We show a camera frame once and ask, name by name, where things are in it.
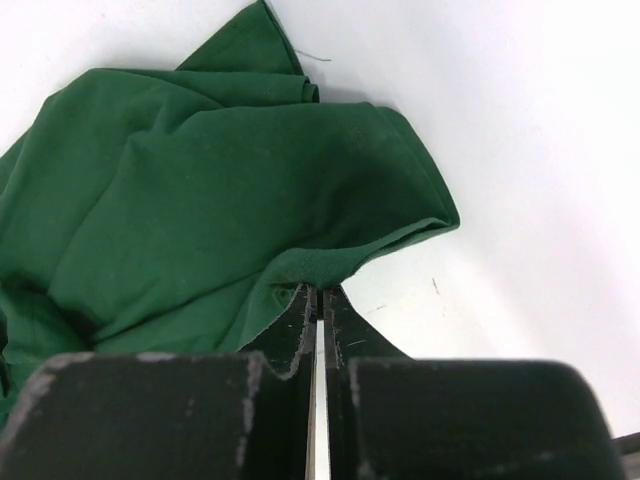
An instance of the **green cloth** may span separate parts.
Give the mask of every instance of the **green cloth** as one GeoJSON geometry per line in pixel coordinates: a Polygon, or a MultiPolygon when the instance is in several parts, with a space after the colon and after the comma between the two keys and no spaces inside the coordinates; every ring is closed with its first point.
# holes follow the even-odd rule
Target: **green cloth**
{"type": "Polygon", "coordinates": [[[91,70],[0,159],[0,412],[51,355],[231,352],[458,224],[409,123],[319,104],[263,2],[176,71],[91,70]]]}

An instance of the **green fabric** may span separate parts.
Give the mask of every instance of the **green fabric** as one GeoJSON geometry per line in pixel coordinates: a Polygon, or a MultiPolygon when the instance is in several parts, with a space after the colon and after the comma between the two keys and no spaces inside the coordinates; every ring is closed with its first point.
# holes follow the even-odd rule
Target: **green fabric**
{"type": "Polygon", "coordinates": [[[0,412],[53,354],[234,351],[458,223],[408,122],[319,104],[262,2],[176,71],[91,70],[0,159],[0,412]]]}

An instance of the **white surface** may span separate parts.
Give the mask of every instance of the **white surface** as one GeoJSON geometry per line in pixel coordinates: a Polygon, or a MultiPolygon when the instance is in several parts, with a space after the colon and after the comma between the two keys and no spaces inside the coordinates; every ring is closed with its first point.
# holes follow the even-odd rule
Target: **white surface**
{"type": "MultiPolygon", "coordinates": [[[[92,66],[172,68],[240,0],[0,2],[0,151],[92,66]]],[[[400,110],[463,227],[346,283],[423,357],[576,366],[640,431],[640,2],[273,0],[324,101],[400,110]]]]}
{"type": "Polygon", "coordinates": [[[316,330],[316,405],[315,405],[315,457],[314,480],[331,478],[329,461],[329,417],[327,414],[327,375],[324,354],[324,322],[316,330]]]}

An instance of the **white background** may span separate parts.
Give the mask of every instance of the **white background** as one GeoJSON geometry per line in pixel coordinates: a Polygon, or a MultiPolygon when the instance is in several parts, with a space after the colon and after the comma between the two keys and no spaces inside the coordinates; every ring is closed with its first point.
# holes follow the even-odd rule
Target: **white background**
{"type": "MultiPolygon", "coordinates": [[[[0,0],[0,152],[94,66],[174,68],[246,0],[0,0]]],[[[640,2],[272,0],[323,101],[401,111],[455,233],[347,281],[421,357],[559,359],[640,431],[640,2]]]]}

